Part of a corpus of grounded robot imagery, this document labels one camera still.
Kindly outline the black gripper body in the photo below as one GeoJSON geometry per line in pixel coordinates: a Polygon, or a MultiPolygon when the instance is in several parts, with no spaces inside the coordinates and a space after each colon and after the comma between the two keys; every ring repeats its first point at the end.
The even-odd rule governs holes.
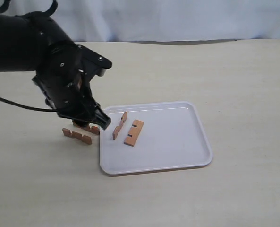
{"type": "Polygon", "coordinates": [[[93,98],[90,81],[82,69],[81,51],[75,44],[53,47],[36,69],[33,82],[45,96],[46,104],[61,118],[91,123],[93,98]]]}

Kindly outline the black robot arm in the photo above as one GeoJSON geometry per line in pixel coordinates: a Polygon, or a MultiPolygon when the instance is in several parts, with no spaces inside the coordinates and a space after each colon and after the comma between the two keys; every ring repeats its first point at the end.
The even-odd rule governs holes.
{"type": "Polygon", "coordinates": [[[106,129],[111,119],[93,98],[90,81],[103,76],[112,62],[74,43],[51,18],[52,10],[21,16],[0,8],[0,72],[33,71],[49,112],[85,127],[106,129]]]}

